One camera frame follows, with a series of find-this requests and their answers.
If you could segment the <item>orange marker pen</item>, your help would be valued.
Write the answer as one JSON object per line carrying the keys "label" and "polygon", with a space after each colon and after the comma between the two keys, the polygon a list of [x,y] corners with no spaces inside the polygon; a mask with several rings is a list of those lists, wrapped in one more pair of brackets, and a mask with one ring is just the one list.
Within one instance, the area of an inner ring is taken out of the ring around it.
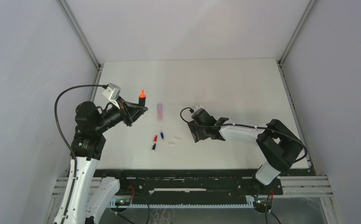
{"label": "orange marker pen", "polygon": [[144,89],[142,89],[142,91],[141,91],[141,93],[139,95],[138,105],[144,107],[145,103],[146,103],[146,94],[145,94]]}

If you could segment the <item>pink marker pen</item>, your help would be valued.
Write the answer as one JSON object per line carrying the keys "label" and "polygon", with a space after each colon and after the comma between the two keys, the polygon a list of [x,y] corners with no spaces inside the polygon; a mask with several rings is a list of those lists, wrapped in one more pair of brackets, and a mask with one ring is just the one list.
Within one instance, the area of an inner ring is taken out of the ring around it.
{"label": "pink marker pen", "polygon": [[162,109],[157,110],[157,122],[158,123],[163,122],[163,110]]}

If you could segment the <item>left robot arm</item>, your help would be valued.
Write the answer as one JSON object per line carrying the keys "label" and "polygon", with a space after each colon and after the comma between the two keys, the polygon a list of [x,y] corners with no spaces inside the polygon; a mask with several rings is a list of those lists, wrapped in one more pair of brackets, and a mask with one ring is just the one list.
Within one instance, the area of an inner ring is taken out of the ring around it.
{"label": "left robot arm", "polygon": [[105,109],[86,101],[76,107],[76,133],[70,145],[71,169],[64,197],[54,218],[56,224],[97,224],[114,194],[124,194],[128,182],[121,177],[105,177],[91,198],[92,178],[106,142],[103,133],[120,122],[131,126],[147,111],[146,96],[137,104],[122,98],[118,106],[108,103]]}

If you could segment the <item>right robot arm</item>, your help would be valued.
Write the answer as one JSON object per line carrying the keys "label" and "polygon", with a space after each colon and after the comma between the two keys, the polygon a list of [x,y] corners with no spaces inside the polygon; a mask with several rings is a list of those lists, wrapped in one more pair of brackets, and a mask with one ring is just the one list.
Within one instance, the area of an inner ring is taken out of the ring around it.
{"label": "right robot arm", "polygon": [[187,125],[194,142],[206,139],[240,141],[260,148],[266,161],[252,181],[252,188],[257,194],[265,194],[281,173],[288,172],[294,163],[307,156],[307,147],[277,119],[262,126],[253,126],[231,122],[224,117],[215,119],[200,105],[187,107],[187,110],[191,113],[191,121]]}

